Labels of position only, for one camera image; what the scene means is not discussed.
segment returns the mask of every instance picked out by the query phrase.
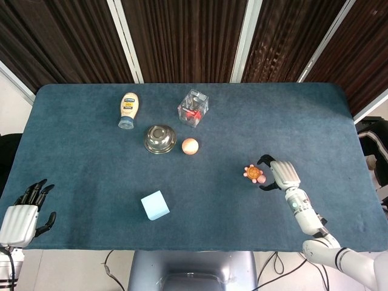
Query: small plush toy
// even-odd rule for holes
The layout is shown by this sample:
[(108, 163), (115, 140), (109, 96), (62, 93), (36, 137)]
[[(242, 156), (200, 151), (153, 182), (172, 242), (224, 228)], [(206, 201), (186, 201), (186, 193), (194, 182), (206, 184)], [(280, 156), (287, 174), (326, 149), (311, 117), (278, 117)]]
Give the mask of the small plush toy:
[(244, 177), (251, 179), (252, 183), (264, 184), (266, 182), (266, 177), (263, 175), (263, 171), (256, 168), (254, 165), (249, 165), (249, 167), (245, 167), (244, 170)]

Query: robotic arm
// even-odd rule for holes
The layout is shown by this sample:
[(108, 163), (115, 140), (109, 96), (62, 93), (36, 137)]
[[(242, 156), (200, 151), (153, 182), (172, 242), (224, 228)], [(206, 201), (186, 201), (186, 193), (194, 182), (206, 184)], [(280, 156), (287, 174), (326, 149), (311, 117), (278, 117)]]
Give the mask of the robotic arm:
[(14, 290), (24, 262), (23, 248), (54, 225), (56, 212), (44, 226), (36, 228), (45, 197), (54, 188), (49, 185), (41, 191), (46, 182), (44, 179), (27, 188), (5, 213), (0, 230), (0, 289)]
[(286, 193), (286, 201), (291, 208), (300, 228), (313, 239), (303, 243), (306, 258), (316, 264), (338, 269), (370, 290), (384, 290), (388, 286), (388, 251), (375, 260), (357, 253), (347, 247), (341, 247), (329, 233), (324, 224), (327, 222), (311, 206), (306, 192), (299, 188), (300, 179), (290, 162), (276, 161), (270, 155), (264, 155), (258, 164), (270, 167), (275, 182), (260, 186), (264, 191), (280, 189)]

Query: squeeze bottle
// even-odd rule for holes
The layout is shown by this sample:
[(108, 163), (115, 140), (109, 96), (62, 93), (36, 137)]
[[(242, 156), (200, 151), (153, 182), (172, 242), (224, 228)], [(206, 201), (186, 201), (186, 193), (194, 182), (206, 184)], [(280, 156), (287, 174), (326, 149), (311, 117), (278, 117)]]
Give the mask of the squeeze bottle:
[(134, 93), (125, 94), (120, 103), (121, 118), (119, 122), (119, 127), (122, 129), (134, 128), (133, 119), (135, 118), (138, 109), (138, 95)]

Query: brown egg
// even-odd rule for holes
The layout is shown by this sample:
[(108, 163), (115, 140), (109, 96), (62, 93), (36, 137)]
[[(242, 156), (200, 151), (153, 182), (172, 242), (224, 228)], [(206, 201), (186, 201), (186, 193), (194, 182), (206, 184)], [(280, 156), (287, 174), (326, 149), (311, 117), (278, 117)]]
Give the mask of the brown egg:
[(198, 148), (198, 141), (193, 138), (187, 138), (182, 142), (182, 150), (186, 155), (194, 155)]

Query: metal bowl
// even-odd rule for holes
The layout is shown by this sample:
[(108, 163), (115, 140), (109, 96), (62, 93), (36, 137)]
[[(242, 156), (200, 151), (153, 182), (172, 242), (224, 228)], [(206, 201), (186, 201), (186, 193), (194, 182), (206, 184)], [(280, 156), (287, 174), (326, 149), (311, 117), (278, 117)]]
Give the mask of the metal bowl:
[(176, 144), (176, 134), (167, 125), (151, 126), (144, 136), (144, 145), (152, 153), (168, 153)]

